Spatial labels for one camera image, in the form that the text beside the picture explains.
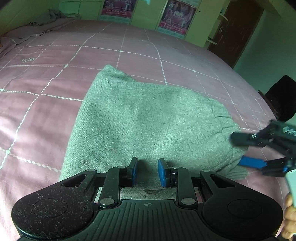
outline brown door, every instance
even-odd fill
[[[231,1],[208,50],[234,67],[245,49],[263,9],[253,0]]]

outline pink bedsheet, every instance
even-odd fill
[[[245,132],[274,118],[261,96],[220,58],[168,35],[80,20],[30,37],[0,60],[1,240],[18,238],[10,217],[14,203],[58,181],[79,107],[106,64],[137,81],[183,86],[214,98]],[[247,155],[281,157],[268,148],[250,148]],[[240,183],[283,207],[288,192],[283,178],[249,169]]]

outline finger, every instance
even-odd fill
[[[284,239],[291,239],[293,237],[293,233],[290,233],[290,232],[286,231],[285,229],[283,229],[283,231],[281,232],[281,236]]]
[[[290,233],[296,233],[296,222],[295,221],[286,220],[285,221],[284,230],[286,230],[286,231],[288,231]]]
[[[285,204],[286,204],[286,207],[289,207],[289,206],[292,206],[293,204],[293,198],[292,198],[292,194],[291,193],[288,193],[288,195],[286,196],[286,199],[285,199]]]
[[[296,207],[289,206],[285,210],[284,214],[285,219],[290,221],[296,221]]]

